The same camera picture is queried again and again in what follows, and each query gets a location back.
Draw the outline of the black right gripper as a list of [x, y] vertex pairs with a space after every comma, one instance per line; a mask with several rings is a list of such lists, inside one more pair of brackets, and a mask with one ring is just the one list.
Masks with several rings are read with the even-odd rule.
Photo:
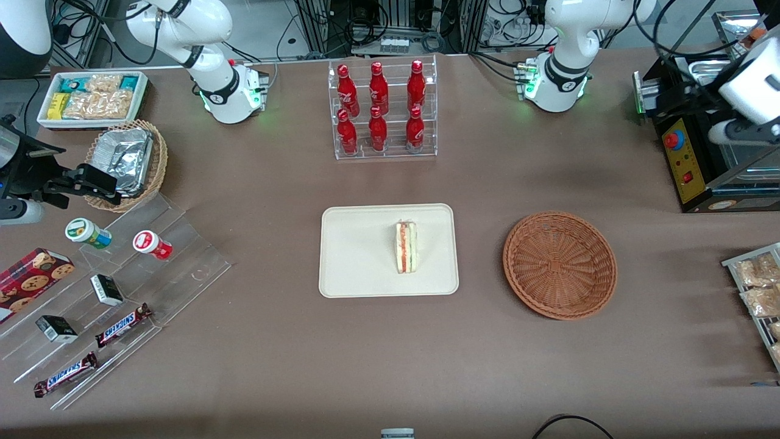
[[82, 194], [87, 200], [120, 205], [120, 194], [104, 192], [115, 191], [116, 183], [115, 177], [88, 163], [70, 169], [59, 165], [53, 155], [22, 154], [6, 164], [6, 197], [46, 202], [60, 209], [69, 205], [64, 194], [74, 194], [78, 184], [92, 189]]

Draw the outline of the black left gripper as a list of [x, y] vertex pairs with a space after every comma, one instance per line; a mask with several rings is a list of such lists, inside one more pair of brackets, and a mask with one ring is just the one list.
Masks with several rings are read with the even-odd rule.
[[713, 79], [700, 84], [694, 79], [685, 79], [683, 84], [684, 103], [682, 117], [719, 123], [739, 119], [738, 111], [722, 96], [721, 89], [730, 79]]

